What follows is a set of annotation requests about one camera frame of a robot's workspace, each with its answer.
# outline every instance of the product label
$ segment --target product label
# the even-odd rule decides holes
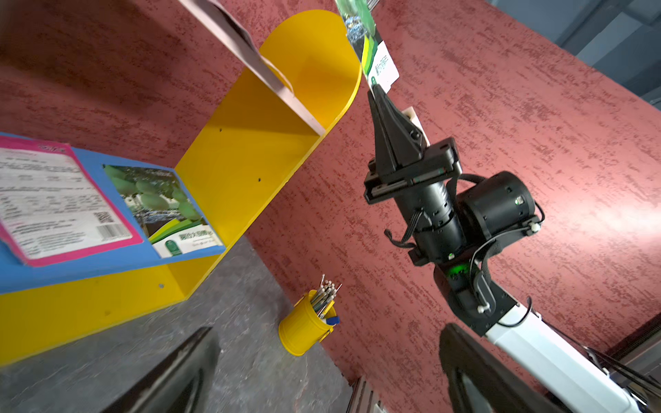
[[[374,53],[368,79],[370,85],[381,85],[386,93],[390,90],[390,86],[399,79],[399,72],[385,47],[385,42],[379,43]]]
[[[0,223],[31,260],[132,238],[75,159],[57,152],[0,147]]]
[[[168,258],[216,245],[222,243],[214,230],[209,225],[198,225],[169,235],[153,246],[161,258]]]

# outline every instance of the cable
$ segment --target cable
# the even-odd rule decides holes
[[[413,248],[415,247],[415,244],[407,243],[407,241],[413,235],[413,231],[415,231],[415,228],[418,226],[418,221],[420,221],[422,214],[424,214],[422,210],[415,211],[413,213],[401,241],[394,240],[393,233],[389,229],[386,229],[383,233],[385,234],[386,237],[388,237],[388,239],[390,240],[391,243],[393,243],[394,246],[398,246],[399,248]]]
[[[544,210],[541,209],[541,205],[539,205],[537,203],[537,201],[534,201],[534,202],[535,202],[535,206],[537,207],[537,209],[539,209],[539,214],[541,215],[541,218],[539,219],[538,224],[541,224],[546,219],[546,214],[544,213]]]
[[[519,320],[519,322],[514,323],[514,324],[504,324],[500,321],[496,321],[496,323],[498,323],[499,326],[510,327],[510,328],[521,325],[521,323],[523,323],[523,321],[525,321],[525,319],[528,317],[528,314],[530,314],[530,312],[533,310],[533,299],[532,299],[532,297],[530,297],[528,295],[528,298],[527,298],[526,301],[528,302],[528,310],[525,311],[525,314],[524,314],[523,318],[521,320]]]
[[[623,365],[619,361],[613,359],[610,356],[607,356],[604,353],[601,353],[599,350],[595,350],[591,347],[584,346],[583,344],[579,343],[576,341],[574,338],[569,336],[567,333],[563,332],[560,328],[557,328],[550,322],[546,320],[542,320],[547,326],[551,327],[553,330],[555,330],[558,334],[561,336],[564,336],[567,340],[571,341],[572,343],[576,344],[577,346],[581,347],[583,350],[586,352],[592,352],[593,354],[597,355],[598,357],[602,358],[602,360],[608,362],[612,368],[617,370],[618,373],[622,374],[622,376],[626,377],[628,380],[632,381],[633,383],[636,383],[640,387],[642,387],[645,391],[649,392],[650,394],[653,394],[654,396],[660,397],[661,394],[656,390],[661,390],[661,386],[658,384],[654,383],[644,375],[641,375],[639,372],[627,367],[626,365]]]
[[[471,276],[471,274],[473,273],[473,263],[475,262],[475,256],[476,256],[477,253],[480,252],[480,250],[481,250],[482,248],[484,248],[488,243],[491,243],[492,241],[495,241],[498,237],[502,237],[503,235],[512,234],[512,233],[517,233],[517,232],[520,232],[520,231],[527,231],[528,229],[530,229],[530,227],[517,228],[517,229],[510,229],[509,231],[504,231],[504,232],[501,232],[500,234],[496,234],[496,235],[495,235],[493,238],[491,238],[490,240],[485,241],[485,243],[482,244],[482,245],[481,245],[477,250],[475,250],[475,252],[473,253],[473,256],[471,257],[471,265],[468,267],[468,275]]]

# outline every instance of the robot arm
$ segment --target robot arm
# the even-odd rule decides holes
[[[490,178],[463,174],[454,139],[428,146],[379,85],[368,98],[375,158],[368,164],[365,199],[375,204],[394,198],[408,226],[400,241],[386,230],[391,242],[409,249],[414,265],[433,263],[436,284],[459,319],[505,350],[573,412],[639,412],[628,392],[492,280],[488,259],[536,234],[544,221],[523,182],[510,172]],[[459,179],[475,185],[457,194]]]

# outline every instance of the barcode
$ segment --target barcode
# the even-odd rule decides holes
[[[98,223],[101,224],[115,222],[109,212],[94,212],[94,216],[97,217]]]
[[[103,241],[130,235],[122,224],[99,225],[97,229],[98,233],[101,234]]]

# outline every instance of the yellow shelf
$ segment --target yellow shelf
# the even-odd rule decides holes
[[[307,11],[260,48],[324,136],[362,77],[345,33],[336,14]],[[229,251],[324,136],[246,69],[175,169]],[[223,256],[0,295],[0,365],[181,302]]]

